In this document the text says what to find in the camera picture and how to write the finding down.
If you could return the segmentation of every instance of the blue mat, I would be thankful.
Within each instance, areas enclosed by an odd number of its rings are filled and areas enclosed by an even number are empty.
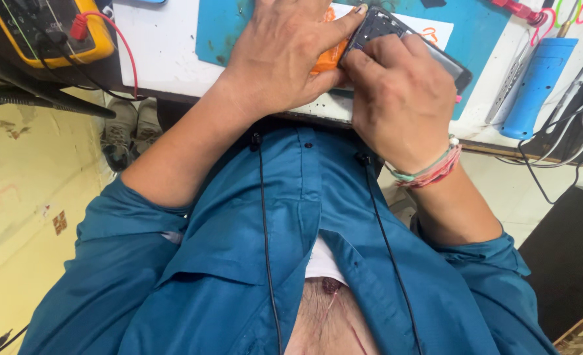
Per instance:
[[[446,52],[473,72],[473,82],[464,91],[462,102],[453,111],[452,119],[458,119],[510,15],[486,0],[447,2],[441,8],[426,9],[420,0],[366,1],[371,6],[380,4],[390,12],[454,24]],[[335,3],[358,5],[362,2],[335,0]],[[236,39],[253,12],[254,0],[201,0],[195,46],[199,59],[225,66]]]

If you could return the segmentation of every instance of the shirt sleeve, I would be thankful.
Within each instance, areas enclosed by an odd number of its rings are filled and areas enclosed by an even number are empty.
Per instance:
[[[75,258],[33,313],[19,354],[116,354],[183,234],[185,208],[147,201],[120,179],[86,209]]]
[[[484,243],[442,246],[429,241],[418,219],[411,229],[464,278],[501,355],[558,354],[537,319],[537,298],[522,278],[530,270],[506,232]]]

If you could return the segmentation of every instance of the orange cloth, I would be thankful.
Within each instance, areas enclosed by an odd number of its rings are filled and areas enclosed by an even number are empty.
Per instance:
[[[324,22],[331,22],[335,20],[335,10],[332,7],[328,7],[327,12],[324,14]],[[346,49],[346,45],[348,44],[348,38],[345,38],[342,42],[340,42],[335,47],[329,49],[325,53],[322,53],[318,58],[318,62],[315,63],[313,69],[311,69],[311,74],[318,74],[322,71],[327,71],[331,69],[335,69],[337,67],[337,62],[342,57],[344,53],[344,49]]]

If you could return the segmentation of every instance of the red tool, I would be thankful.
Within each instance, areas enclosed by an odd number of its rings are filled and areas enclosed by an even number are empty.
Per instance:
[[[505,8],[508,12],[514,14],[519,18],[524,18],[528,21],[528,25],[532,27],[540,27],[548,20],[548,14],[544,12],[534,12],[526,5],[517,3],[513,0],[488,0],[493,5]]]

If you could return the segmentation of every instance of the white undershirt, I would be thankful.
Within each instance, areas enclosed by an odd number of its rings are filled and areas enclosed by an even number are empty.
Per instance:
[[[330,277],[348,286],[346,280],[344,280],[344,276],[335,263],[333,252],[328,248],[327,243],[320,235],[318,235],[311,250],[311,258],[304,272],[304,278],[309,277]]]

